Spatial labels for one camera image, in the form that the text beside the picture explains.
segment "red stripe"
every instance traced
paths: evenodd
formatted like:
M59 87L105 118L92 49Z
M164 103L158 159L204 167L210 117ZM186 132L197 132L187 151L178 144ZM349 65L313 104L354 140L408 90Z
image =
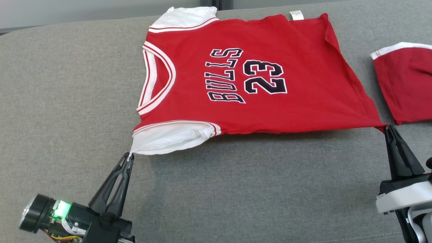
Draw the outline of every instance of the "red stripe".
M201 25L203 25L203 24L209 22L209 21L212 20L212 19L217 19L217 18L216 18L216 17L213 17L213 18L208 19L208 20L206 20L205 22L203 22L203 23L201 23L201 24L199 24L199 25L197 25L197 26L190 26L190 27L164 27L164 28L149 27L149 29L157 29L157 30L159 30L159 29L190 29L190 28L196 28L196 27L199 27L199 26L201 26Z
M156 52L155 50L153 50L152 48L150 48L150 47L148 47L148 46L146 46L146 45L144 45L146 48L148 48L148 49L150 49L150 50L152 50L154 53L158 53L158 52ZM171 70L171 67L169 66L169 64L168 64L168 62L167 62L167 60L160 54L160 53L158 53L159 55L160 55L160 58L162 58L164 61L165 61L165 63L167 64L167 66L168 66L168 70L169 70L169 72L170 72L170 74L171 74L171 79L170 80L168 80L168 82L167 82L167 84L165 85L165 87L161 90L161 92L159 92L159 94L157 95L157 97L153 100L153 101L151 101L151 102L149 102L148 104L146 104L144 107L142 107L141 109L139 109L138 110L138 112L140 112L141 110L143 110L144 108L146 108L146 107L148 107L149 105L151 105L151 104L153 104L163 93L164 93L164 91L166 90L166 88L169 86L169 84L172 82L172 76L173 76L173 73L172 73L172 70Z
M143 105L144 95L145 95L145 93L146 93L146 89L147 89L147 86L148 86L148 84L149 84L149 80L150 80L150 64L149 64L149 57L147 56L147 51L144 51L144 54L145 54L145 56L146 56L147 80L146 80L146 85L144 86L144 89L143 89L143 97L142 97L142 99L141 99L140 106Z

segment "red and white striped trim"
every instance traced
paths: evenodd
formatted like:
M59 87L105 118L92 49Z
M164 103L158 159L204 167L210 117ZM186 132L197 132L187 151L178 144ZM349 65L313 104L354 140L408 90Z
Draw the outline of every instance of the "red and white striped trim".
M160 126L160 125L168 125L168 124L175 124L175 123L179 123L179 122L190 122L190 123L203 123L208 125L211 129L212 129L212 133L209 135L209 137L214 137L217 135L220 135L221 129L220 126L217 125L216 123L212 123L212 122L206 122L206 121L189 121L189 120L175 120L175 121L165 121L165 122L159 122L159 123L155 123L155 124L150 124L150 125L145 125L142 126L140 128L137 128L136 130L133 131L133 135L135 136L136 134L148 129L148 128L153 128L156 126Z
M149 32L161 33L161 32L167 32L167 31L182 31L182 30L199 29L199 28L202 28L202 27L204 27L204 26L206 26L206 25L208 25L214 21L219 21L219 19L217 17L213 17L213 18L207 19L206 21L204 21L203 23L201 23L199 25L188 26L188 27L168 26L168 27L164 27L164 28L157 28L157 27L150 26Z
M138 114L140 115L150 112L157 107L160 102L162 102L174 85L176 77L174 64L164 52L149 42L145 42L143 48L144 59L146 60L147 76L143 91L141 92L139 107L137 108ZM151 98L154 85L157 81L155 56L160 58L164 63L169 78L165 87L157 95Z
M390 53L392 51L399 50L402 48L426 48L426 49L432 50L432 45L425 45L425 44L420 44L420 43L399 42L395 45L391 45L388 47L381 48L378 51L374 51L371 54L371 57L373 60L375 60L382 55L385 55L387 53Z

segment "camera lens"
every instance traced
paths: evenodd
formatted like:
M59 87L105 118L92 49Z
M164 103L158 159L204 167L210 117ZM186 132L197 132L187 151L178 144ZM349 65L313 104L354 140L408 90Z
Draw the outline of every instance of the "camera lens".
M55 204L56 200L38 194L24 209L19 221L19 229L37 233L41 227L48 227Z

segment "yellow wire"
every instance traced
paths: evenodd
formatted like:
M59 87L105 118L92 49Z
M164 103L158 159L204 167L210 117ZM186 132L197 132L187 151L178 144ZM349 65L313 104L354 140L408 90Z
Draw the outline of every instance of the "yellow wire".
M55 237L55 236L51 236L53 239L56 239L56 240L65 240L65 239L76 239L76 238L80 238L79 236L76 236L76 235L71 235L71 236L68 236L68 237Z

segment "red fabric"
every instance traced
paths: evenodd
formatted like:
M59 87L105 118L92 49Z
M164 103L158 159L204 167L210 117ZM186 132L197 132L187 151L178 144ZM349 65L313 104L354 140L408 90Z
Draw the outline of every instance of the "red fabric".
M432 119L432 50L402 48L374 60L396 125Z
M200 29L149 32L146 41L174 63L176 79L163 101L141 115L135 128L173 120L212 122L222 133L296 133L346 128L381 127L377 109L345 62L327 14L317 19L288 21L283 15L262 20L230 19ZM213 49L241 48L238 58L211 57ZM206 67L206 62L237 59L234 68ZM283 74L270 77L272 67L256 75L244 73L246 60L279 64ZM225 75L235 70L236 91L206 89L204 73ZM270 94L256 83L257 93L245 91L245 80L284 79L286 93ZM207 92L235 93L245 103L212 101Z

